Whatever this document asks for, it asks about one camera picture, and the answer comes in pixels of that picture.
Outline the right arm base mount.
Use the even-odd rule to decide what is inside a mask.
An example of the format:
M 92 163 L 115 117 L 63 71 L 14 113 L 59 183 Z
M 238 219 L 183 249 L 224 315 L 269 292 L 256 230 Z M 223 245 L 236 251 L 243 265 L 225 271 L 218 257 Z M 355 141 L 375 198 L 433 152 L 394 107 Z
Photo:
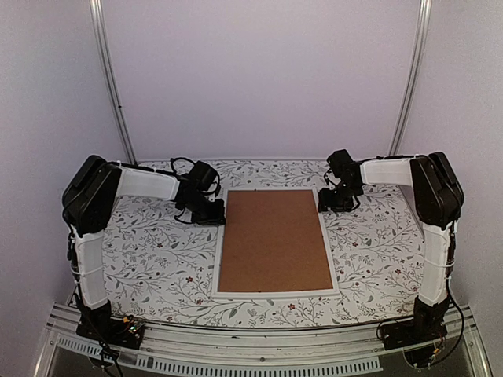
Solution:
M 447 335 L 444 316 L 449 305 L 449 298 L 430 306 L 416 297 L 411 320 L 381 324 L 376 330 L 376 335 L 384 344 L 385 350 L 440 339 Z

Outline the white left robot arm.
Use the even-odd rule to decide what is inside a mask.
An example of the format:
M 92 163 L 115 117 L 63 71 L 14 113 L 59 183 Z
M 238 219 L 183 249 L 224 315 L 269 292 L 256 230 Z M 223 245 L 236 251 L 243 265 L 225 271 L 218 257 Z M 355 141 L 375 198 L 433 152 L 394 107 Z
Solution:
M 190 224 L 218 226 L 226 222 L 225 204 L 218 197 L 220 189 L 217 170 L 202 161 L 180 174 L 89 156 L 62 196 L 62 217 L 69 227 L 68 260 L 77 283 L 79 307 L 96 310 L 110 306 L 102 243 L 117 199 L 166 200 L 181 212 L 189 211 Z

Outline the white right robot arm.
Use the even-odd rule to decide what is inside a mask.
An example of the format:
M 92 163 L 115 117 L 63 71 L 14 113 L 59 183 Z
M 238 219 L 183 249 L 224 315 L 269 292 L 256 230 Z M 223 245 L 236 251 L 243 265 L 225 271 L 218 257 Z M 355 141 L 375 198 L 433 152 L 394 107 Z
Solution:
M 399 185 L 413 190 L 413 203 L 424 234 L 424 272 L 418 302 L 436 307 L 449 298 L 457 222 L 464 193 L 446 155 L 378 156 L 356 161 L 341 149 L 328 158 L 326 188 L 318 192 L 318 212 L 351 212 L 365 185 Z

